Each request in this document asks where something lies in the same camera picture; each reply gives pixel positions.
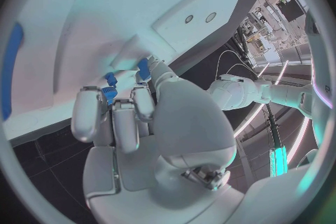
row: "white robotic arm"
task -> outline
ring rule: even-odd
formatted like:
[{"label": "white robotic arm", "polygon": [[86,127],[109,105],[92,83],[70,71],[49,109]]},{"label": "white robotic arm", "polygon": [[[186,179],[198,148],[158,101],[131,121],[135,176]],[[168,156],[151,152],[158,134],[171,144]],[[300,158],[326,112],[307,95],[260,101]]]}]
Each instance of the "white robotic arm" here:
[{"label": "white robotic arm", "polygon": [[246,77],[223,74],[207,90],[222,110],[244,108],[253,101],[267,104],[270,101],[299,109],[311,118],[312,86],[295,87],[273,85],[271,81],[252,81]]}]

